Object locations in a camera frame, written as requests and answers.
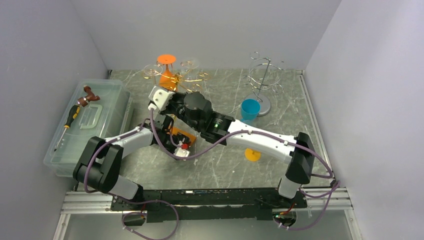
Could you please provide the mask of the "gold wire glass rack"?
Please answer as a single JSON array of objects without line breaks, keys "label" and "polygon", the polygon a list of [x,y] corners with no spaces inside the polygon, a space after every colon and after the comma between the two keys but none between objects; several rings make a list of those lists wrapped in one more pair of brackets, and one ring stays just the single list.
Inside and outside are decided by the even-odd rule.
[{"label": "gold wire glass rack", "polygon": [[[201,90],[200,83],[209,79],[209,74],[206,72],[199,72],[197,74],[197,78],[201,79],[201,81],[196,82],[183,82],[181,74],[183,74],[186,70],[183,68],[183,71],[177,71],[169,68],[171,72],[174,74],[175,81],[177,84],[177,89],[172,90],[173,92],[183,91],[185,93],[199,92]],[[196,142],[197,137],[187,131],[181,130],[175,126],[176,116],[171,114],[170,117],[173,119],[173,123],[170,126],[170,130],[173,134],[176,134],[179,138],[179,143],[176,144],[177,147],[180,147],[182,144],[187,144],[188,149]]]}]

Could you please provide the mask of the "orange plastic goblet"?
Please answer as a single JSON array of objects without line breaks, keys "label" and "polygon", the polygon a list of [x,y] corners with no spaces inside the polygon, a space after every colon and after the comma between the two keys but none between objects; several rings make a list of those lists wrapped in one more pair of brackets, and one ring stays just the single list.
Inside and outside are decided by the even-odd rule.
[{"label": "orange plastic goblet", "polygon": [[165,67],[165,70],[160,74],[159,85],[170,91],[175,91],[177,89],[174,74],[170,70],[170,68],[173,69],[173,63],[176,60],[176,57],[171,54],[162,54],[156,59],[156,63],[159,66]]}]

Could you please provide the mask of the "clear wine glass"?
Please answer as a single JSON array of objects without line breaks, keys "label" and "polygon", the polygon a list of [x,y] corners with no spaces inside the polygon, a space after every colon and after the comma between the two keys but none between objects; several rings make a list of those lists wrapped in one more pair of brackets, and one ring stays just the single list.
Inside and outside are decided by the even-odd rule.
[{"label": "clear wine glass", "polygon": [[183,82],[193,83],[201,81],[195,72],[195,69],[200,65],[200,61],[197,58],[186,57],[181,61],[180,65],[185,69],[185,72],[181,74]]}]

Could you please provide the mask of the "clear pink tinted glass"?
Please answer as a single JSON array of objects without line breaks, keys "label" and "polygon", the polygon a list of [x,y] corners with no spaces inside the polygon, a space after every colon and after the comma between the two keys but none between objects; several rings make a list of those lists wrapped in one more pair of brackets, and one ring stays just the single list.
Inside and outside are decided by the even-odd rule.
[{"label": "clear pink tinted glass", "polygon": [[142,70],[142,77],[146,80],[152,80],[154,85],[160,86],[163,71],[161,64],[148,64]]}]

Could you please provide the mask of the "clear plastic storage box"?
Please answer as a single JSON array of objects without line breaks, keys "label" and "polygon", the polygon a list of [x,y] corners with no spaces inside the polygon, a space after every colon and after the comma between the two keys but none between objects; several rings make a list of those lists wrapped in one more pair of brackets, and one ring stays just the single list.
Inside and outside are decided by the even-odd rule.
[{"label": "clear plastic storage box", "polygon": [[[91,87],[92,92],[100,97],[91,101],[80,111],[64,134],[57,151],[54,148],[62,135],[68,113],[73,105],[77,105],[80,97],[85,97],[84,85]],[[84,79],[74,90],[65,109],[49,148],[44,157],[44,164],[56,176],[70,178],[74,168],[91,137],[109,138],[129,130],[134,105],[131,92],[122,81],[114,79]]]}]

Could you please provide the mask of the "yellow plastic goblet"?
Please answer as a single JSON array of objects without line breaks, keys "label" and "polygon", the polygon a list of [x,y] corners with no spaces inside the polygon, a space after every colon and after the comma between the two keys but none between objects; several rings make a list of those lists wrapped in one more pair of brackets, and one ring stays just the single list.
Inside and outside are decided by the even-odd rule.
[{"label": "yellow plastic goblet", "polygon": [[244,156],[251,162],[257,162],[261,158],[261,153],[251,148],[246,148],[244,151]]}]

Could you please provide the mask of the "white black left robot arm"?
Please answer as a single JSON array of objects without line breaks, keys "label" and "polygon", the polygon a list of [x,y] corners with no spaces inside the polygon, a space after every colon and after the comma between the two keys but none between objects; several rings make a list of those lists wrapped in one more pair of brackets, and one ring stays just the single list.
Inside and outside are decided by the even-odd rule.
[{"label": "white black left robot arm", "polygon": [[158,115],[152,122],[143,122],[134,129],[115,137],[91,137],[73,170],[72,177],[83,184],[88,193],[101,192],[124,199],[131,210],[139,209],[144,203],[144,189],[120,175],[123,158],[132,152],[157,144],[153,130],[166,150],[173,153],[170,127],[173,119]]}]

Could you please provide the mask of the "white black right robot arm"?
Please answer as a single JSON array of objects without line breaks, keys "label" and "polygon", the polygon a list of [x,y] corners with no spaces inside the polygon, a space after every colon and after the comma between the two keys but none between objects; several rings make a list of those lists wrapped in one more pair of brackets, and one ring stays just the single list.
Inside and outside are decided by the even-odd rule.
[{"label": "white black right robot arm", "polygon": [[276,203],[287,208],[302,185],[310,183],[315,151],[307,134],[283,135],[253,127],[229,115],[214,111],[200,92],[167,91],[161,112],[174,114],[211,144],[238,145],[287,162],[288,167],[275,194]]}]

